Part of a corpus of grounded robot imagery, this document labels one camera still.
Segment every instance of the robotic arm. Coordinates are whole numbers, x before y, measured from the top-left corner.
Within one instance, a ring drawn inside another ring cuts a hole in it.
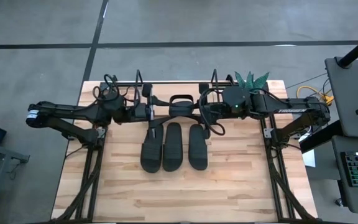
[[[99,138],[99,131],[95,128],[107,128],[113,119],[115,123],[149,122],[149,132],[154,135],[154,128],[158,124],[177,116],[185,116],[195,119],[199,124],[204,124],[209,138],[209,131],[218,135],[224,135],[224,127],[218,123],[219,119],[251,117],[253,119],[265,119],[271,114],[297,113],[301,116],[282,129],[273,129],[270,134],[272,144],[275,147],[283,147],[290,136],[304,131],[306,128],[318,125],[322,126],[329,121],[329,109],[315,97],[304,99],[279,99],[267,90],[243,89],[239,86],[227,86],[225,88],[208,88],[206,83],[200,83],[200,98],[194,103],[191,95],[174,95],[169,102],[161,101],[152,94],[152,85],[143,84],[142,96],[147,98],[146,103],[140,102],[139,92],[135,86],[133,100],[121,95],[115,83],[116,78],[111,78],[113,85],[108,85],[108,93],[96,86],[93,90],[95,101],[88,106],[56,105],[51,102],[41,101],[29,106],[29,114],[26,123],[33,128],[53,128],[60,131],[66,138],[74,137],[82,144],[94,144]],[[222,102],[209,103],[208,94],[215,92],[222,95]],[[134,102],[133,106],[126,106],[127,101]],[[153,106],[169,106],[169,116],[154,118]],[[200,115],[193,114],[194,109],[200,110]],[[62,119],[87,120],[95,128],[81,129]],[[216,131],[213,126],[218,125],[222,131]]]

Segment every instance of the black cable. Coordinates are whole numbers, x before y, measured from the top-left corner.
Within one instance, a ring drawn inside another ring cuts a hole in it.
[[[272,159],[275,159],[278,157],[278,153],[279,153],[279,151],[281,151],[281,149],[272,149],[272,150],[274,150],[276,152],[276,155],[272,156]]]
[[[318,126],[318,128],[316,128],[316,130],[314,130],[312,133],[309,134],[309,136],[307,136],[306,138],[304,138],[302,141],[310,138],[310,136],[314,135],[315,133],[317,133],[321,128],[323,127],[323,125]]]
[[[252,90],[261,90],[261,91],[265,92],[266,94],[268,94],[269,96],[273,97],[275,100],[277,100],[277,101],[279,101],[279,102],[281,102],[281,103],[283,103],[283,104],[285,104],[285,105],[290,105],[289,102],[286,102],[286,101],[281,100],[279,97],[277,97],[277,96],[274,95],[273,93],[271,93],[271,92],[269,92],[269,91],[267,91],[267,90],[264,90],[264,89],[262,89],[262,88],[252,88],[252,89],[250,89],[249,91],[251,92]]]
[[[130,100],[130,99],[125,98],[125,96],[128,94],[129,88],[131,88],[131,87],[135,90],[134,99],[133,99],[133,100]],[[124,97],[124,99],[125,99],[126,101],[133,102],[135,108],[137,108],[137,106],[138,106],[139,103],[140,103],[140,92],[139,92],[139,89],[138,89],[136,86],[134,86],[134,85],[131,85],[131,86],[127,87],[126,90],[125,90],[125,93],[124,93],[122,96]]]
[[[327,80],[324,82],[323,84],[323,95],[324,95],[324,101],[326,100],[326,90],[325,90],[325,87],[326,87],[326,83],[328,82],[329,78],[327,78]]]
[[[7,173],[9,174],[9,178],[11,180],[14,180],[16,178],[16,169],[21,165],[21,163],[18,163],[15,165],[15,167],[13,167],[13,169],[11,171],[8,171]]]
[[[104,90],[102,90],[102,89],[100,89],[100,87],[98,87],[98,86],[95,86],[95,87],[93,87],[93,89],[92,89],[92,95],[93,95],[93,97],[96,99],[95,101],[94,101],[94,103],[96,102],[96,101],[103,101],[103,102],[107,102],[107,101],[113,101],[113,100],[116,100],[118,97],[119,97],[119,93],[114,97],[114,98],[111,98],[111,99],[105,99],[105,98],[103,98],[104,97],[104,95],[103,95],[103,91]]]
[[[224,126],[219,124],[219,123],[216,123],[216,125],[218,125],[219,127],[221,127],[222,129],[222,132],[219,133],[217,132],[214,128],[212,128],[211,124],[208,122],[208,120],[206,119],[205,115],[204,115],[204,112],[203,112],[203,108],[204,108],[204,105],[202,105],[202,102],[204,102],[204,98],[206,98],[206,96],[211,93],[211,92],[216,92],[217,94],[221,94],[217,89],[215,88],[209,88],[207,90],[205,90],[204,92],[202,92],[202,94],[200,95],[200,99],[198,100],[198,108],[200,109],[200,115],[202,117],[202,119],[204,120],[204,124],[205,126],[210,129],[213,133],[219,135],[219,136],[223,136],[226,134],[226,130],[224,129]]]
[[[294,147],[294,148],[299,149],[299,150],[302,150],[299,146],[295,146],[295,145],[292,145],[292,144],[289,144],[289,143],[285,143],[285,145]]]
[[[109,87],[109,91],[114,91],[114,89],[116,89],[116,93],[119,94],[119,89],[118,89],[118,85],[117,85],[117,77],[115,75],[111,76],[109,74],[105,74],[103,75],[103,79],[104,82],[106,83],[106,85]]]
[[[79,150],[81,150],[81,149],[83,149],[83,148],[85,148],[85,145],[83,145],[83,146],[81,146],[79,149],[76,149],[76,150],[72,151],[71,153],[67,154],[67,155],[65,156],[65,159],[67,159],[67,157],[69,157],[70,155],[72,155],[72,154],[78,152]]]
[[[328,79],[329,80],[329,79]],[[325,83],[325,82],[324,82]],[[328,83],[327,83],[328,84]],[[323,85],[325,87],[327,84]],[[323,90],[323,87],[318,91],[319,93]],[[309,97],[316,95],[317,93],[312,93]]]
[[[308,82],[308,81],[310,81],[310,80],[314,80],[315,78],[322,77],[323,75],[326,75],[326,74],[327,74],[327,73],[324,73],[324,74],[321,74],[321,75],[315,76],[315,77],[313,77],[313,78],[309,78],[308,80],[305,80],[305,81],[299,82],[299,83],[297,83],[297,84],[290,85],[289,87],[286,87],[286,90],[287,90],[287,89],[289,89],[289,88],[292,88],[292,87],[294,87],[294,86],[297,86],[297,85],[299,85],[299,84],[302,84],[302,83]]]

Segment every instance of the butcher block tabletop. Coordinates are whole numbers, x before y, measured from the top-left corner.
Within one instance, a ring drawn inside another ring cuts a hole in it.
[[[92,89],[100,82],[84,82],[79,105],[92,103]],[[286,98],[282,80],[268,81],[269,90]],[[127,97],[134,90],[128,90]],[[197,83],[166,82],[153,84],[153,94],[168,101],[172,95],[200,97]],[[208,101],[216,101],[210,95]],[[168,114],[168,107],[155,106],[156,116]],[[290,123],[290,114],[276,114],[279,128]],[[112,124],[106,133],[103,161],[94,210],[94,222],[274,222],[276,210],[267,167],[260,121],[246,118],[222,119],[224,136],[211,133],[208,145],[208,168],[194,170],[188,162],[188,133],[196,121],[174,118],[181,125],[183,163],[173,172],[160,168],[155,174],[145,172],[140,165],[140,149],[147,123]],[[90,128],[87,121],[75,121],[81,128]],[[81,147],[70,141],[67,154]],[[63,165],[52,218],[57,218],[77,195],[84,171],[86,149],[68,157]],[[306,210],[317,217],[302,154],[298,149],[283,150],[291,191]],[[90,190],[85,198],[88,209]],[[280,192],[284,217],[288,217],[284,194]]]

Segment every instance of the yellow cable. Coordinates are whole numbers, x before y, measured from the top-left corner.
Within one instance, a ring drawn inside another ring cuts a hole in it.
[[[296,91],[296,97],[299,98],[299,92],[301,89],[303,88],[307,88],[309,90],[312,90],[314,91],[316,94],[320,95],[320,99],[319,100],[324,100],[324,102],[328,105],[328,106],[331,106],[332,102],[334,101],[334,96],[328,96],[327,93],[331,92],[332,89],[328,90],[325,95],[322,94],[321,92],[319,92],[318,90],[316,90],[315,88],[313,87],[310,87],[310,86],[300,86],[297,91]]]
[[[320,94],[320,95],[322,96],[322,94],[319,93],[319,92],[318,92],[315,88],[313,88],[313,87],[310,87],[310,86],[300,86],[300,87],[298,88],[298,90],[296,91],[296,97],[297,97],[297,98],[299,98],[299,92],[300,92],[300,90],[303,89],[303,88],[307,88],[307,89],[309,89],[309,90],[313,90],[316,94]]]

